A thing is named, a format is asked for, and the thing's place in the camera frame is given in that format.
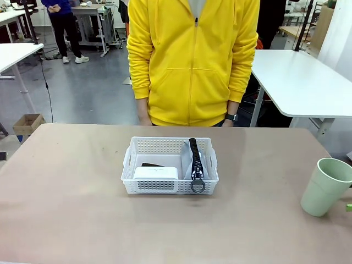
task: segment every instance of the metal ring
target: metal ring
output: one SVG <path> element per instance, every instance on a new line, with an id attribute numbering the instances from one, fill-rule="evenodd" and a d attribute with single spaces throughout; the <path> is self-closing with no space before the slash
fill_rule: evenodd
<path id="1" fill-rule="evenodd" d="M 193 187 L 194 182 L 202 182 L 202 189 L 201 189 L 200 191 L 196 191 L 196 190 L 194 189 L 194 187 Z M 194 179 L 194 180 L 191 182 L 191 189 L 192 189 L 192 191 L 193 191 L 194 193 L 196 193 L 196 194 L 202 193 L 202 192 L 205 190 L 205 183 L 204 183 L 204 181 L 203 181 L 202 179 Z"/>

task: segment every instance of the black watch strap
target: black watch strap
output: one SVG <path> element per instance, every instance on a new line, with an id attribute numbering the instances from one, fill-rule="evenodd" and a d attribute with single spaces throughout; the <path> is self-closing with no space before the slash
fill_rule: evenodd
<path id="1" fill-rule="evenodd" d="M 225 119 L 229 119 L 231 121 L 235 121 L 235 115 L 226 113 Z"/>

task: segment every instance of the blue sweater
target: blue sweater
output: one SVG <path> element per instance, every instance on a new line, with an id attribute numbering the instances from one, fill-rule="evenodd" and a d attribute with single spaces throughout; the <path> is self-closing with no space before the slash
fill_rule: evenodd
<path id="1" fill-rule="evenodd" d="M 42 4 L 46 6 L 46 8 L 49 8 L 49 6 L 53 7 L 56 4 L 58 4 L 61 7 L 61 10 L 57 13 L 50 13 L 48 11 L 49 15 L 66 15 L 66 14 L 72 13 L 69 0 L 41 0 L 41 1 L 42 1 Z"/>

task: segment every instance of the cup rim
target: cup rim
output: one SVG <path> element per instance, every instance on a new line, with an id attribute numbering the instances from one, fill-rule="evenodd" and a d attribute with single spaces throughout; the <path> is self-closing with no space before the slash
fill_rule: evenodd
<path id="1" fill-rule="evenodd" d="M 326 173 L 320 168 L 320 162 L 323 161 L 323 160 L 334 160 L 334 161 L 341 162 L 341 163 L 347 165 L 348 167 L 350 167 L 351 170 L 352 170 L 352 167 L 351 167 L 350 164 L 347 164 L 346 162 L 341 161 L 341 160 L 336 159 L 336 158 L 321 158 L 321 159 L 319 159 L 318 162 L 317 162 L 317 166 L 318 166 L 319 171 L 320 171 L 321 173 L 323 173 L 326 177 L 328 177 L 328 178 L 330 178 L 330 179 L 332 179 L 332 180 L 335 180 L 335 181 L 337 181 L 337 182 L 340 182 L 340 183 L 352 183 L 352 180 L 349 180 L 349 181 L 338 180 L 338 179 L 333 178 L 333 177 L 329 176 L 328 174 L 326 174 Z"/>

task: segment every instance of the basket handle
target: basket handle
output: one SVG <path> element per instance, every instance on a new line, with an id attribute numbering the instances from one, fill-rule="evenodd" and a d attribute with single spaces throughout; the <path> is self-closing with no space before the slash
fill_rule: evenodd
<path id="1" fill-rule="evenodd" d="M 128 148 L 126 149 L 126 154 L 125 154 L 125 157 L 124 157 L 124 159 L 123 159 L 123 167 L 126 167 L 127 160 L 129 159 L 130 156 L 131 156 L 130 147 L 128 147 Z"/>
<path id="2" fill-rule="evenodd" d="M 211 159 L 211 163 L 213 164 L 213 167 L 214 168 L 218 167 L 218 161 L 216 160 L 215 150 L 213 148 L 211 149 L 210 159 Z"/>

